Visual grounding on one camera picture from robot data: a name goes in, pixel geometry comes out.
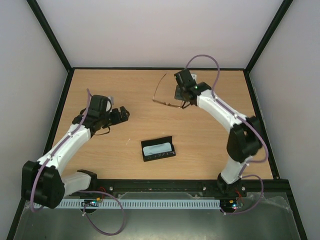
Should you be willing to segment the brown tortoiseshell sunglasses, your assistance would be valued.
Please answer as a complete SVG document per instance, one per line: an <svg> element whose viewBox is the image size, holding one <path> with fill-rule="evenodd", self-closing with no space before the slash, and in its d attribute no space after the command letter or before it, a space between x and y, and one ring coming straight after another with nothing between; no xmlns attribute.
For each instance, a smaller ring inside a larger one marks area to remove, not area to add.
<svg viewBox="0 0 320 240"><path fill-rule="evenodd" d="M161 73L155 82L152 100L161 105L180 108L183 101L176 99L176 88L177 82L174 74L170 71Z"/></svg>

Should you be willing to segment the black glasses case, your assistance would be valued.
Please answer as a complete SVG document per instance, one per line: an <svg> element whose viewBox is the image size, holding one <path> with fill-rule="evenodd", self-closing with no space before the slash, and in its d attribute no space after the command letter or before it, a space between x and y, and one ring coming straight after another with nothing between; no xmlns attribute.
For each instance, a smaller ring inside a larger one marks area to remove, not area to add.
<svg viewBox="0 0 320 240"><path fill-rule="evenodd" d="M165 136L141 141L142 159L150 162L176 156L173 137Z"/></svg>

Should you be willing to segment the blue cleaning cloth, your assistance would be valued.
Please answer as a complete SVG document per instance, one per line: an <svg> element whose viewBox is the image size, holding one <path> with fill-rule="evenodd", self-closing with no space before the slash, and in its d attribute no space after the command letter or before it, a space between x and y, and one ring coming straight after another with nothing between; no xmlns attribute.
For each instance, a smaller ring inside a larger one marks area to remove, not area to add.
<svg viewBox="0 0 320 240"><path fill-rule="evenodd" d="M171 151L172 151L172 146L169 142L156 144L156 145L149 145L142 148L142 152L145 156L162 154L162 153L171 152Z"/></svg>

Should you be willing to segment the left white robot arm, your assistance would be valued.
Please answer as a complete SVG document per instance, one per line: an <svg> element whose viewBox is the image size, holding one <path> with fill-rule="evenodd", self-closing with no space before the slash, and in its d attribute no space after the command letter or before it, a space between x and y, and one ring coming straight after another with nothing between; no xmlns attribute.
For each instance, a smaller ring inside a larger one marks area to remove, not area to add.
<svg viewBox="0 0 320 240"><path fill-rule="evenodd" d="M22 167L21 196L31 203L51 209L78 191L95 190L97 174L88 170L62 177L68 162L97 131L128 121L130 112L113 108L111 96L89 95L87 105L76 116L65 135L37 161Z"/></svg>

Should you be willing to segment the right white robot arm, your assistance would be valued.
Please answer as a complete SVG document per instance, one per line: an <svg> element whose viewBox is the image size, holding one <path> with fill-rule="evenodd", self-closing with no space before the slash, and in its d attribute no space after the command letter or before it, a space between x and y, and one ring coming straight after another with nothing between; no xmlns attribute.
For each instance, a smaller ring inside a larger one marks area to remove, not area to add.
<svg viewBox="0 0 320 240"><path fill-rule="evenodd" d="M260 122L255 116L247 117L230 107L207 83L197 83L188 69L175 73L174 78L175 93L184 102L209 113L228 133L228 160L217 177L217 187L222 195L229 196L235 191L246 166L263 147Z"/></svg>

